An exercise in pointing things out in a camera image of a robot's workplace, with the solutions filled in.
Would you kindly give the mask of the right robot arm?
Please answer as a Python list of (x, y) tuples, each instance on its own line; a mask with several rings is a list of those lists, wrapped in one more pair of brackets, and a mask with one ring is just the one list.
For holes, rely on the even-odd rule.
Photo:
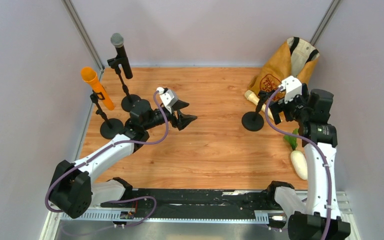
[[(286, 92), (278, 101), (278, 92)], [(345, 240), (351, 224), (344, 221), (338, 206), (335, 183), (337, 130), (328, 123), (334, 95), (322, 89), (307, 90), (303, 85), (294, 90), (279, 87), (262, 93), (274, 122), (275, 131), (302, 141), (308, 170), (307, 200), (298, 198), (289, 186), (277, 186), (265, 195), (271, 209), (282, 208), (287, 216), (291, 240)]]

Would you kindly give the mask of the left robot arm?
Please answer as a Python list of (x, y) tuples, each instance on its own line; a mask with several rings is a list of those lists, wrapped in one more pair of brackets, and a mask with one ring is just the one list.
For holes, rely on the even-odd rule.
[(116, 202), (127, 207), (133, 201), (130, 185), (119, 177), (106, 182), (95, 180), (121, 159), (138, 151), (144, 145), (152, 145), (148, 130), (165, 125), (183, 130), (197, 116), (169, 111), (168, 106), (152, 109), (148, 100), (133, 104), (126, 126), (107, 144), (72, 163), (61, 161), (55, 168), (45, 195), (46, 208), (55, 213), (66, 213), (72, 219), (80, 217), (89, 207)]

